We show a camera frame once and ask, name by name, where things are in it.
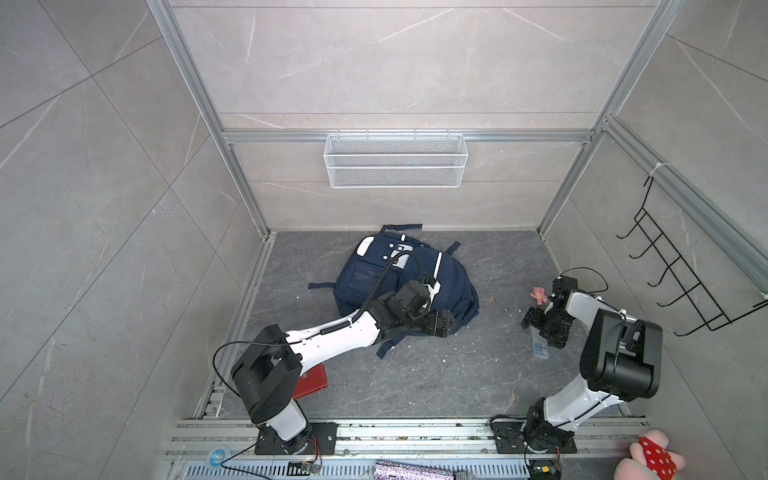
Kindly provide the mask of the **navy blue student backpack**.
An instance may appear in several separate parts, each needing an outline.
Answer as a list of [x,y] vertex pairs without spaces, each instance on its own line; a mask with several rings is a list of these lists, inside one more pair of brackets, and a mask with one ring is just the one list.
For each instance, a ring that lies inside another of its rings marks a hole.
[[[466,268],[453,257],[458,242],[442,251],[405,233],[407,225],[385,225],[375,235],[363,238],[350,255],[337,280],[312,283],[311,289],[331,288],[341,318],[359,309],[364,301],[395,292],[407,282],[440,282],[440,292],[433,300],[437,310],[448,310],[456,323],[451,334],[465,326],[479,313],[480,301]],[[377,345],[382,358],[402,341]]]

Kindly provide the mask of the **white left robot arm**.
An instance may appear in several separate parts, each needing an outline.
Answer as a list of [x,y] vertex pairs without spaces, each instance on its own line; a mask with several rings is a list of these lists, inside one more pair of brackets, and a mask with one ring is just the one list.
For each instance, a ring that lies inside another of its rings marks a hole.
[[409,281],[395,292],[368,297],[353,313],[308,329],[284,331],[265,327],[252,341],[231,341],[219,347],[244,345],[228,376],[217,366],[216,377],[240,398],[251,422],[279,441],[288,454],[302,451],[312,438],[312,426],[294,399],[300,377],[314,367],[347,352],[393,343],[409,334],[445,338],[456,320],[437,310],[433,300],[439,284]]

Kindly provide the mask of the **red wallet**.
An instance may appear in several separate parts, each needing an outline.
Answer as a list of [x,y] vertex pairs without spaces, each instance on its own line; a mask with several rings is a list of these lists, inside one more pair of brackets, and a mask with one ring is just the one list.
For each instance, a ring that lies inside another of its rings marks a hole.
[[309,396],[328,387],[325,366],[318,364],[303,373],[297,382],[292,398],[295,400]]

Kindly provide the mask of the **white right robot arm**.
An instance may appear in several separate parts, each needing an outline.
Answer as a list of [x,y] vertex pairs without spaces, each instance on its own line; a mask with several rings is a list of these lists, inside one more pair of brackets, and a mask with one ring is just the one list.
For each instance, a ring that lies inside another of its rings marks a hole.
[[563,449],[580,425],[600,411],[653,397],[661,383],[663,329],[610,306],[570,276],[553,281],[552,292],[536,292],[538,305],[523,319],[548,346],[562,349],[574,323],[588,330],[579,374],[557,394],[539,399],[522,427],[533,452]]

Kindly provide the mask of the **clear plastic ruler case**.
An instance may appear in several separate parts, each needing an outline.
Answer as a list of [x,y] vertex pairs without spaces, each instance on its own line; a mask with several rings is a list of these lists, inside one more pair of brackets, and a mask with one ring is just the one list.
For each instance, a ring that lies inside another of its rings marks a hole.
[[548,341],[543,338],[538,331],[532,330],[531,333],[534,357],[537,359],[548,359],[550,356]]

